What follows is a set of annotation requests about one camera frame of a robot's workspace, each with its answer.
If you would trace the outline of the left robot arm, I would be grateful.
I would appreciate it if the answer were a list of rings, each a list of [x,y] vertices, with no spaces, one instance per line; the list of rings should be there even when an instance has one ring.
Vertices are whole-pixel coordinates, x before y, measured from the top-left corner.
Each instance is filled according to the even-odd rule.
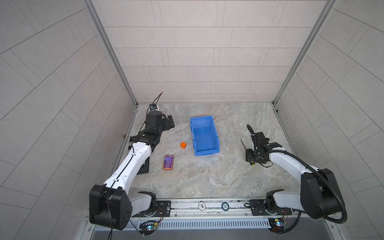
[[[132,148],[117,170],[102,184],[94,185],[89,195],[89,221],[111,229],[123,230],[136,214],[156,212],[156,194],[129,190],[142,165],[159,144],[164,131],[174,128],[172,116],[159,110],[147,113],[145,128],[133,140]]]

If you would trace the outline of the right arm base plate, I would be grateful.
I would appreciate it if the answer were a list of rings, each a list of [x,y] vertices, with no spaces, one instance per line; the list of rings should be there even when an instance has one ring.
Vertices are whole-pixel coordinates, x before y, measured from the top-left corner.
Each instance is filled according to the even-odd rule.
[[[250,200],[244,206],[251,210],[253,216],[283,216],[292,215],[289,208],[280,208],[272,200]]]

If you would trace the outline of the black yellow screwdriver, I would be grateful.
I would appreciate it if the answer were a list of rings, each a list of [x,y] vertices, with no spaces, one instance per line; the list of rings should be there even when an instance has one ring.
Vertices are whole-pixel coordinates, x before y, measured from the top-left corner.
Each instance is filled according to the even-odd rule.
[[[243,140],[241,140],[243,147],[246,150],[246,162],[248,162],[251,166],[254,166],[256,164],[255,162],[255,151],[253,149],[247,149],[245,147],[245,144]]]

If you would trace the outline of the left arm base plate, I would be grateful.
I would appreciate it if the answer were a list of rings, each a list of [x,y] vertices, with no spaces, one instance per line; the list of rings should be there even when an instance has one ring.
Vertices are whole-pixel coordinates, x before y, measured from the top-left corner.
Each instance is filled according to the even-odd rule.
[[[169,217],[171,211],[171,201],[157,201],[154,208],[150,208],[147,211],[142,211],[136,215],[134,218],[160,218],[160,217]]]

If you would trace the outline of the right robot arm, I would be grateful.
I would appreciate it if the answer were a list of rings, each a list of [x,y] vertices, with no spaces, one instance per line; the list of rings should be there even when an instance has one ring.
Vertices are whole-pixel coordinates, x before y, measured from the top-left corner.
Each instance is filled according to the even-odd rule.
[[[264,133],[256,133],[250,125],[247,125],[247,129],[253,148],[246,150],[246,162],[264,168],[279,165],[300,184],[299,193],[289,193],[283,189],[268,192],[262,204],[268,214],[275,215],[279,209],[287,208],[305,213],[312,219],[324,218],[337,224],[347,221],[346,204],[332,171],[306,163],[286,151],[282,145],[271,143]]]

